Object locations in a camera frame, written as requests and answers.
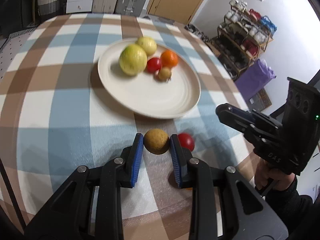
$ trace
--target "metal screw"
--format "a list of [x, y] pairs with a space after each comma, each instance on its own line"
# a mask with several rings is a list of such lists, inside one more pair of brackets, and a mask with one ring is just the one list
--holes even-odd
[[115, 159], [114, 159], [114, 162], [115, 162], [116, 164], [121, 164], [121, 163], [124, 162], [124, 159], [122, 159], [121, 157], [118, 157], [118, 158], [115, 158]]
[[190, 162], [191, 164], [198, 164], [198, 163], [199, 163], [199, 160], [198, 160], [197, 158], [191, 158], [191, 159], [189, 160], [189, 162]]
[[85, 172], [86, 170], [87, 170], [87, 167], [84, 166], [84, 165], [81, 165], [81, 166], [79, 166], [79, 167], [77, 168], [77, 171], [78, 171], [78, 172]]
[[229, 173], [235, 173], [236, 172], [236, 168], [234, 166], [228, 166], [226, 170]]

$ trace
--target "white plate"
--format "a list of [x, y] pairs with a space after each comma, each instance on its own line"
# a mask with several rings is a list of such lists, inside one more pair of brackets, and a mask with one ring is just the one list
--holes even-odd
[[[169, 82], [159, 82], [147, 72], [130, 77], [121, 70], [118, 63], [120, 54], [136, 40], [115, 42], [100, 56], [98, 73], [105, 89], [122, 105], [148, 117], [171, 119], [189, 112], [199, 101], [200, 82], [178, 53], [179, 63], [172, 69]], [[160, 57], [166, 49], [169, 48], [158, 44], [156, 53], [151, 57]]]

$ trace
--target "checkered tablecloth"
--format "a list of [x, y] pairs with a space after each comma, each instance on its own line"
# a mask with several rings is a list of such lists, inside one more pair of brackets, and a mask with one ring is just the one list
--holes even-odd
[[[174, 120], [136, 115], [103, 88], [97, 60], [113, 42], [153, 37], [197, 72], [200, 101]], [[41, 24], [21, 46], [0, 83], [0, 157], [28, 223], [79, 165], [102, 166], [132, 144], [135, 134], [160, 128], [193, 135], [193, 155], [210, 166], [237, 166], [250, 180], [256, 157], [242, 134], [221, 124], [219, 104], [247, 106], [210, 49], [181, 26], [111, 14], [74, 14]], [[0, 203], [19, 227], [0, 179]], [[184, 239], [191, 191], [177, 189], [170, 153], [143, 152], [138, 182], [121, 195], [125, 239]]]

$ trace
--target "orange object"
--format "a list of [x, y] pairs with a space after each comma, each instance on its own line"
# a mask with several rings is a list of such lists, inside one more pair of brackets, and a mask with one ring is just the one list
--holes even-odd
[[171, 50], [166, 50], [161, 54], [161, 61], [163, 67], [175, 67], [178, 64], [178, 56]]

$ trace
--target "human hand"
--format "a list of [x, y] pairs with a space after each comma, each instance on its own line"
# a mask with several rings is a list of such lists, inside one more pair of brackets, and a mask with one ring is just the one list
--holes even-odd
[[265, 187], [268, 184], [268, 178], [278, 180], [273, 189], [283, 191], [291, 185], [294, 181], [295, 175], [293, 173], [287, 175], [279, 169], [271, 168], [268, 162], [260, 159], [254, 176], [254, 182], [257, 189], [260, 190]]

